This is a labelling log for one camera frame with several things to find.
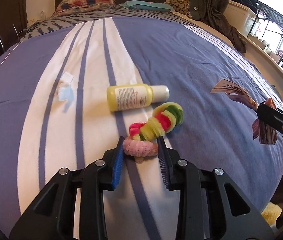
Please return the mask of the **blue white striped bedspread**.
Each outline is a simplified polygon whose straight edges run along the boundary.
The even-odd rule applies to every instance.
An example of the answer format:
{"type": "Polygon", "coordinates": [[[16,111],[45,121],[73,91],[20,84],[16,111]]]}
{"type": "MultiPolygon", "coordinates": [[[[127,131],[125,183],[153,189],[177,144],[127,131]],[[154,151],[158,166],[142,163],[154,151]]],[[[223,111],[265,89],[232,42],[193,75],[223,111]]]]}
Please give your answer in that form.
{"type": "Polygon", "coordinates": [[[223,169],[257,210],[283,174],[283,139],[254,139],[256,113],[212,88],[227,79],[257,102],[283,102],[259,70],[227,43],[188,24],[139,17],[89,21],[12,46],[0,57],[0,230],[9,235],[28,205],[62,167],[100,159],[146,122],[153,106],[112,113],[114,85],[165,85],[183,123],[166,144],[198,168],[223,169]],[[73,100],[57,85],[70,73],[73,100]]]}

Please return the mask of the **brown curtain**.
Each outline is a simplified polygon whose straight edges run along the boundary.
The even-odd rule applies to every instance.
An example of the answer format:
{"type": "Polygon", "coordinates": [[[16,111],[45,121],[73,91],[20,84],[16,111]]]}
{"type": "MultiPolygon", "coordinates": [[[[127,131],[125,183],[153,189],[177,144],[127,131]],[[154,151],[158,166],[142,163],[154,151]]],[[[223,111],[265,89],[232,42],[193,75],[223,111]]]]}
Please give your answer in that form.
{"type": "Polygon", "coordinates": [[[246,53],[244,42],[242,42],[237,29],[231,26],[224,16],[227,5],[228,0],[199,0],[200,21],[227,37],[234,48],[244,54],[246,53]]]}

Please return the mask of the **plaid red blue pillow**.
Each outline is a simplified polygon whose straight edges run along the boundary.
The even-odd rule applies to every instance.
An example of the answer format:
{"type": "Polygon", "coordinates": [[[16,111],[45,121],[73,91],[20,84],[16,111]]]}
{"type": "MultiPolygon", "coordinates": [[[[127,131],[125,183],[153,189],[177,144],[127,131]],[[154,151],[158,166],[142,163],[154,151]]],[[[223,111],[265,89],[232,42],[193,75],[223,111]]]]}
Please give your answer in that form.
{"type": "Polygon", "coordinates": [[[114,0],[62,0],[52,17],[115,8],[114,0]]]}

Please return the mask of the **black metal rack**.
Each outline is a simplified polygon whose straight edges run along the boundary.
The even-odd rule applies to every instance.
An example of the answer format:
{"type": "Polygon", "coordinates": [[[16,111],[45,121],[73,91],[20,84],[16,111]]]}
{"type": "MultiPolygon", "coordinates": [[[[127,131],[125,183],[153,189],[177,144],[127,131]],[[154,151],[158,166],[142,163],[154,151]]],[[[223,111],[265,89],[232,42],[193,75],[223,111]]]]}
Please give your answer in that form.
{"type": "Polygon", "coordinates": [[[247,37],[254,36],[265,41],[266,47],[273,48],[279,56],[277,63],[283,66],[283,14],[257,0],[257,13],[249,29],[247,37]]]}

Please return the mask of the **yellow lotion bottle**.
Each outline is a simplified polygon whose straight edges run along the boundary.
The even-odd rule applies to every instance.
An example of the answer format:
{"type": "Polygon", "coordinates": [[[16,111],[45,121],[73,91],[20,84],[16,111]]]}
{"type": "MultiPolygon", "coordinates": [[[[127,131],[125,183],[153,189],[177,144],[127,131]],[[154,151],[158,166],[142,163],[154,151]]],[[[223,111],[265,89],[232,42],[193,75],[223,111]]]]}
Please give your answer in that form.
{"type": "Polygon", "coordinates": [[[165,102],[170,96],[164,85],[149,86],[144,83],[110,86],[106,90],[111,112],[148,107],[152,103],[165,102]]]}

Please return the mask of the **white storage bin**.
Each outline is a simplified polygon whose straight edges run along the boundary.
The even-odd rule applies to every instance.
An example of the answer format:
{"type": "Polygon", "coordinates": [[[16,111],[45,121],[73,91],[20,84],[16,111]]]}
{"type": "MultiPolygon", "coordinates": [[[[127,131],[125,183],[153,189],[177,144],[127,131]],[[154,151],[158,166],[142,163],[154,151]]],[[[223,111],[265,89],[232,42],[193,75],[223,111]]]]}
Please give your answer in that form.
{"type": "Polygon", "coordinates": [[[240,3],[229,0],[224,16],[228,23],[243,36],[247,36],[255,20],[256,14],[240,3]]]}

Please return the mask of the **grey patterned blanket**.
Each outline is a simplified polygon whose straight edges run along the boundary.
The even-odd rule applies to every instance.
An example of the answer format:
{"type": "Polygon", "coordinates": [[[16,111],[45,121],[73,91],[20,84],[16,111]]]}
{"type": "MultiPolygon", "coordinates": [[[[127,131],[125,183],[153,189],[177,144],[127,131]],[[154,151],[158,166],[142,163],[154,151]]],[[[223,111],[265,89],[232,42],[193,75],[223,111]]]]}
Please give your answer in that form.
{"type": "Polygon", "coordinates": [[[126,9],[124,7],[118,6],[112,9],[100,9],[89,12],[79,12],[77,14],[65,16],[51,17],[42,22],[37,21],[33,25],[25,28],[19,33],[20,40],[25,41],[39,35],[71,27],[82,22],[100,20],[109,17],[141,17],[164,20],[169,22],[177,22],[180,24],[189,24],[195,27],[198,26],[198,24],[192,22],[189,18],[183,18],[180,15],[176,15],[174,12],[126,9]]]}

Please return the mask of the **white crumpled tissue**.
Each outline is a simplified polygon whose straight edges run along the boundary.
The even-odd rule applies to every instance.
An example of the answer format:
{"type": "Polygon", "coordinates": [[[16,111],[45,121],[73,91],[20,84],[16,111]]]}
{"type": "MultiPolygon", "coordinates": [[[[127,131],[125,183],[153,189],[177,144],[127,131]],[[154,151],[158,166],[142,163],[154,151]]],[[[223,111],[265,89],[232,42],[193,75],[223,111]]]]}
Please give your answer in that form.
{"type": "Polygon", "coordinates": [[[57,99],[59,101],[72,101],[73,89],[71,87],[74,77],[64,72],[60,78],[60,82],[57,85],[57,99]]]}

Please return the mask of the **yellow fluffy rug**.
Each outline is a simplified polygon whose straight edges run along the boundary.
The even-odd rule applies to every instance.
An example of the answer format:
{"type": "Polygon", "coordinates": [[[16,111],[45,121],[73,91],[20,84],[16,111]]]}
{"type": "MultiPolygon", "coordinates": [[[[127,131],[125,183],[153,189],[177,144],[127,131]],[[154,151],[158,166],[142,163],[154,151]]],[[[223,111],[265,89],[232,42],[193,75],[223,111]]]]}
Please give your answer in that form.
{"type": "Polygon", "coordinates": [[[282,209],[277,204],[273,204],[269,202],[265,209],[262,211],[261,215],[269,224],[269,226],[273,226],[276,224],[277,218],[282,213],[282,209]]]}

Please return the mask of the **teal folded pillow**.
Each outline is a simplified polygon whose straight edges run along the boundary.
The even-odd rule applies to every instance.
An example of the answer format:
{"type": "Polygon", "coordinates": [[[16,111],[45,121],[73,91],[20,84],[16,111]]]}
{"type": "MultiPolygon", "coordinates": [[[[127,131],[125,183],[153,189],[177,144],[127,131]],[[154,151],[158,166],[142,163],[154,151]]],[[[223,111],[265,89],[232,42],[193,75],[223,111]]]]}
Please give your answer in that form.
{"type": "Polygon", "coordinates": [[[126,9],[135,9],[135,10],[162,11],[162,12],[174,11],[174,8],[172,6],[165,3],[146,2],[146,1],[138,1],[138,0],[127,1],[125,3],[121,3],[120,6],[126,9]]]}

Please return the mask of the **patterned brown cushion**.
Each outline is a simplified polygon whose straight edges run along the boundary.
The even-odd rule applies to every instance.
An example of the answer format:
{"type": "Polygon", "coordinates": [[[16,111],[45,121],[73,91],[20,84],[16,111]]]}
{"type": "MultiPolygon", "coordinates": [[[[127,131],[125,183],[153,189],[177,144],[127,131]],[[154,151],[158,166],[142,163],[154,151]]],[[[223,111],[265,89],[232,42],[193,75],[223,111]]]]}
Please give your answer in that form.
{"type": "Polygon", "coordinates": [[[199,0],[167,0],[167,3],[180,14],[192,20],[199,21],[199,0]]]}

